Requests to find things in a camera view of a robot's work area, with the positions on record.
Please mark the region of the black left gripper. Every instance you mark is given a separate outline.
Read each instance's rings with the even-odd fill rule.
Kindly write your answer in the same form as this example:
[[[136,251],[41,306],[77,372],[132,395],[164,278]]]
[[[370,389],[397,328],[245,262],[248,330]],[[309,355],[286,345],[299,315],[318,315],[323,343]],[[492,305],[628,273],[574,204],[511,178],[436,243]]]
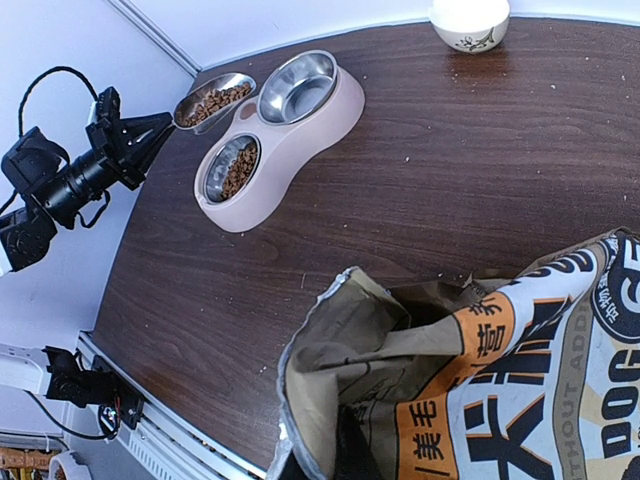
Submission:
[[[86,127],[98,165],[129,190],[136,190],[144,181],[172,132],[173,118],[168,112],[101,119]]]

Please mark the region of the pet food bag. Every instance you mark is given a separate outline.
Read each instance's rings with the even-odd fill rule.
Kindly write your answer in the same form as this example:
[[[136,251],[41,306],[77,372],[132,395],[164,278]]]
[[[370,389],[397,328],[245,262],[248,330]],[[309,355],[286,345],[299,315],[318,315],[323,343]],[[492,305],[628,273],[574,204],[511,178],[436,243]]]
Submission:
[[[271,479],[635,479],[639,238],[460,287],[349,268],[284,349],[277,393]]]

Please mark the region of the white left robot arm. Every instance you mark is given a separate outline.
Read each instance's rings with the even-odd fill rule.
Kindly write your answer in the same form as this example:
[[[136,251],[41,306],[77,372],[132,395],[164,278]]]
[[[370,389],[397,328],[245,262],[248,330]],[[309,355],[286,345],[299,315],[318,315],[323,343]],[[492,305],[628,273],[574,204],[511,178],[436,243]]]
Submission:
[[[2,173],[24,201],[1,216],[1,273],[41,261],[59,226],[93,227],[110,203],[110,187],[136,190],[173,129],[167,112],[105,115],[86,127],[90,149],[73,161],[39,128],[29,130],[1,160]]]

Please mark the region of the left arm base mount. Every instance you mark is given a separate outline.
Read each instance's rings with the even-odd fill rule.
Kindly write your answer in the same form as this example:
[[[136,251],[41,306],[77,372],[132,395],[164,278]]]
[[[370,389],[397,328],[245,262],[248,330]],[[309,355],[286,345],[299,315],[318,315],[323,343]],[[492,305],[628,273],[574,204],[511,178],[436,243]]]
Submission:
[[[69,435],[89,441],[113,440],[122,426],[134,430],[142,418],[144,396],[97,355],[90,369],[79,361],[80,353],[72,354],[57,347],[45,347],[48,364],[44,396],[49,400],[67,401],[78,408],[98,407],[98,435],[84,434],[58,422],[45,408],[42,410],[54,424]]]

